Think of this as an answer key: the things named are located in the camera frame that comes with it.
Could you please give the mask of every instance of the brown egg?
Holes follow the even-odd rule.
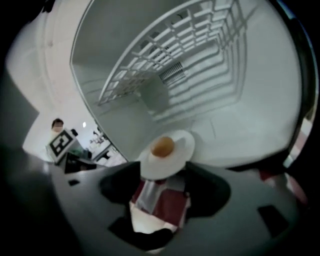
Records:
[[[151,153],[159,158],[165,158],[174,150],[175,143],[170,137],[161,137],[151,147]]]

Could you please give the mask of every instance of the white plate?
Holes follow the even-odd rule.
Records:
[[[173,152],[164,157],[151,153],[151,146],[161,137],[170,137],[174,141]],[[185,130],[174,130],[154,139],[140,154],[141,176],[147,180],[166,179],[179,172],[189,161],[195,151],[195,138]]]

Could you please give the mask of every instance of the dish rack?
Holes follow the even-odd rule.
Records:
[[[145,28],[125,49],[109,74],[98,104],[133,94],[153,76],[165,81],[183,77],[179,60],[208,42],[220,50],[237,31],[237,1],[190,0]]]

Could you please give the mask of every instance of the plate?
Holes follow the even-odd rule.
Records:
[[[151,153],[151,146],[161,137],[170,137],[174,141],[173,152],[166,157],[157,157]],[[185,130],[166,132],[154,139],[140,154],[141,176],[147,180],[163,180],[179,172],[195,151],[195,138]]]

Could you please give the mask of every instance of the egg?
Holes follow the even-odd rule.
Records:
[[[172,153],[175,142],[170,137],[161,137],[151,147],[151,153],[159,158],[165,158]]]

